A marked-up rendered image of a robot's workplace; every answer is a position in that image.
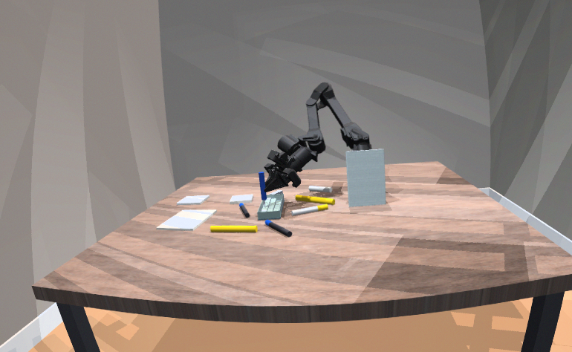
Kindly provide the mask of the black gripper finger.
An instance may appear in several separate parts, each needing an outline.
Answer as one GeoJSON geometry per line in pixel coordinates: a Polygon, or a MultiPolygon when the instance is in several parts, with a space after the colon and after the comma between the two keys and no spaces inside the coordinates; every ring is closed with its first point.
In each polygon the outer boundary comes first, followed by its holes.
{"type": "Polygon", "coordinates": [[[275,189],[280,189],[286,186],[289,186],[286,180],[282,177],[282,175],[279,172],[276,172],[274,179],[266,186],[264,191],[270,192],[275,189]]]}
{"type": "Polygon", "coordinates": [[[267,178],[267,180],[265,181],[265,187],[274,179],[275,174],[273,173],[272,170],[268,169],[269,171],[269,176],[267,178]]]}

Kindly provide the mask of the grey keyboard with white letter keys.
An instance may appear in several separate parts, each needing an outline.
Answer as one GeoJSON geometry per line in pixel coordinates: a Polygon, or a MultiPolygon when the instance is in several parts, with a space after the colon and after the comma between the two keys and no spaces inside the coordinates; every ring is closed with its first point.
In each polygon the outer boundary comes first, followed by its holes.
{"type": "Polygon", "coordinates": [[[258,220],[281,219],[284,206],[284,194],[267,195],[267,200],[261,201],[257,211],[258,220]]]}

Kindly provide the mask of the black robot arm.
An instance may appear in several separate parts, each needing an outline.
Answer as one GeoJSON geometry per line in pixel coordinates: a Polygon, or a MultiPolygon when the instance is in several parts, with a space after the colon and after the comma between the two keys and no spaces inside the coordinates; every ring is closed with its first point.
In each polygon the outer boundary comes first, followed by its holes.
{"type": "Polygon", "coordinates": [[[319,129],[318,110],[328,106],[336,118],[337,122],[341,125],[342,138],[346,142],[347,147],[351,151],[372,150],[369,143],[368,134],[356,124],[350,121],[348,115],[335,97],[334,90],[329,82],[322,82],[311,94],[311,97],[306,101],[309,131],[308,134],[298,136],[295,138],[292,134],[281,137],[278,141],[278,148],[282,150],[281,153],[271,150],[267,159],[277,164],[283,165],[282,168],[287,168],[292,161],[292,157],[287,156],[295,155],[305,166],[311,159],[318,161],[318,154],[324,152],[325,143],[322,138],[322,133],[319,129]],[[318,102],[320,98],[320,102],[318,102]],[[307,147],[306,142],[309,147],[307,147]]]}

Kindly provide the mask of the white sheet of paper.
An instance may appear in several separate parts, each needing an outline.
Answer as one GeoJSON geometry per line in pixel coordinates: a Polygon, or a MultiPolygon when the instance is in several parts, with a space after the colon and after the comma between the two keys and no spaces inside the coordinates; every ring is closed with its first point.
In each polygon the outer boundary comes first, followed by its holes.
{"type": "Polygon", "coordinates": [[[159,230],[194,231],[217,210],[183,210],[157,227],[159,230]]]}

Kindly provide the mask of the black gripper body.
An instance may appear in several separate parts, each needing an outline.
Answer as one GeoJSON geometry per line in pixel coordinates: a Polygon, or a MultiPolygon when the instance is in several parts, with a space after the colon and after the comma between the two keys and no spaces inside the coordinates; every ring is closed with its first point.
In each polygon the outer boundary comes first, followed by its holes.
{"type": "Polygon", "coordinates": [[[292,157],[292,161],[290,162],[290,165],[287,168],[282,168],[283,165],[279,165],[278,169],[276,167],[276,165],[268,163],[267,165],[264,166],[264,168],[266,169],[266,171],[269,174],[268,169],[272,170],[273,173],[275,174],[276,172],[279,172],[282,177],[286,180],[287,184],[289,184],[289,182],[293,182],[292,186],[293,187],[298,187],[301,184],[301,179],[299,178],[297,172],[301,172],[302,171],[302,163],[301,161],[295,156],[295,155],[291,155],[291,156],[287,156],[287,158],[292,157]]]}

